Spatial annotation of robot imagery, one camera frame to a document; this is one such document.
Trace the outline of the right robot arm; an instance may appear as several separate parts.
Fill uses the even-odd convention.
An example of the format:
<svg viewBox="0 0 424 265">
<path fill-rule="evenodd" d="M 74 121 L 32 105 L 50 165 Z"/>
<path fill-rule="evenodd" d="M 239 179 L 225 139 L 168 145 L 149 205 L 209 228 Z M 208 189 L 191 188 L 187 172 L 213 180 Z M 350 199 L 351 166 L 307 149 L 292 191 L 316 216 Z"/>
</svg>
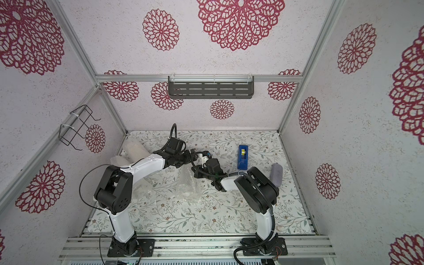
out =
<svg viewBox="0 0 424 265">
<path fill-rule="evenodd" d="M 191 164 L 195 178 L 211 181 L 211 185 L 219 192 L 239 191 L 256 213 L 255 238 L 243 239 L 242 246 L 233 252 L 237 264 L 242 264 L 237 257 L 241 251 L 245 255 L 251 251 L 262 255 L 272 254 L 279 244 L 274 216 L 278 188 L 257 167 L 251 167 L 245 172 L 224 173 L 218 159 L 213 158 L 209 151 L 191 150 Z"/>
</svg>

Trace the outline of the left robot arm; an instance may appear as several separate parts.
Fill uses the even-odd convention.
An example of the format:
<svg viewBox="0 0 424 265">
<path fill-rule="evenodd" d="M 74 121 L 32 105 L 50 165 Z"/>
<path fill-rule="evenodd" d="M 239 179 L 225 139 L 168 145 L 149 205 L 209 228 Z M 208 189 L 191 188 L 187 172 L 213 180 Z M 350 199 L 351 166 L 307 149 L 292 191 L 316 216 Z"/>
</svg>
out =
<svg viewBox="0 0 424 265">
<path fill-rule="evenodd" d="M 108 214 L 113 228 L 108 257 L 134 257 L 152 255 L 152 246 L 139 243 L 129 217 L 128 206 L 132 200 L 133 186 L 143 178 L 168 167 L 180 168 L 191 162 L 191 153 L 185 141 L 178 138 L 177 125 L 173 124 L 167 142 L 162 148 L 146 158 L 128 166 L 102 164 L 89 170 L 81 179 L 78 194 L 87 206 Z M 85 178 L 100 167 L 106 167 L 95 189 L 93 199 L 97 207 L 87 203 L 82 197 L 82 184 Z"/>
</svg>

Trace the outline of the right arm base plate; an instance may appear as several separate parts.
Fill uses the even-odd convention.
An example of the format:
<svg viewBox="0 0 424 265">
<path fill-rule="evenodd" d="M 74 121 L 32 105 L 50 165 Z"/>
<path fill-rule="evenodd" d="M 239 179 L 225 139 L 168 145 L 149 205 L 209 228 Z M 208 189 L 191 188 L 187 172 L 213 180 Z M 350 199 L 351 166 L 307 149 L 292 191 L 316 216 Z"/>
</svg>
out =
<svg viewBox="0 0 424 265">
<path fill-rule="evenodd" d="M 243 250 L 244 256 L 286 256 L 287 254 L 285 239 L 278 235 L 263 245 Z"/>
</svg>

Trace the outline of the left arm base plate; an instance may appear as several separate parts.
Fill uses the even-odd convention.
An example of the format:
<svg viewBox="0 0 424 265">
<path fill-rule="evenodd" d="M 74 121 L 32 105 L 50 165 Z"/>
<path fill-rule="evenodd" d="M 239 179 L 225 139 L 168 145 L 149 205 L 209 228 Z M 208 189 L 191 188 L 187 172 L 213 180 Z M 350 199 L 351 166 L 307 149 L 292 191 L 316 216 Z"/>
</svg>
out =
<svg viewBox="0 0 424 265">
<path fill-rule="evenodd" d="M 122 243 L 113 238 L 107 257 L 151 257 L 154 247 L 154 239 L 130 239 L 127 243 Z"/>
</svg>

